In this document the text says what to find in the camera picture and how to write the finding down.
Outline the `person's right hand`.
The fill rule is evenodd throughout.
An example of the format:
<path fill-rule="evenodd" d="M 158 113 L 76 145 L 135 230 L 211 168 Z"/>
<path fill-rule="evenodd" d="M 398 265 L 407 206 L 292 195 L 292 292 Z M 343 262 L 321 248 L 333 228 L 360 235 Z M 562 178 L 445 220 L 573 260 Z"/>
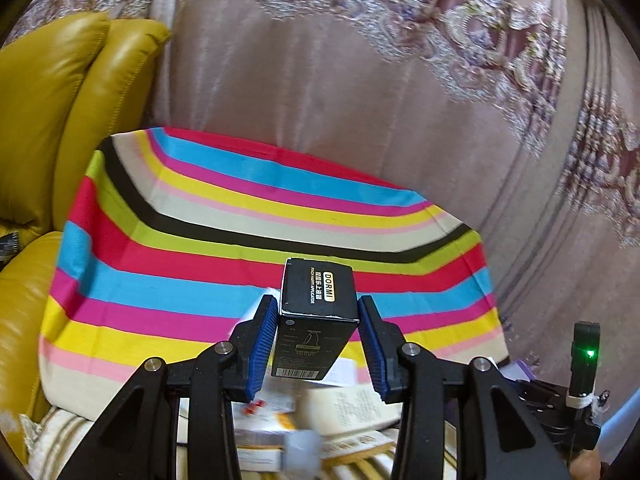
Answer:
<path fill-rule="evenodd" d="M 600 480 L 608 470 L 608 465 L 600 460 L 599 450 L 585 450 L 570 462 L 570 476 L 573 480 Z"/>

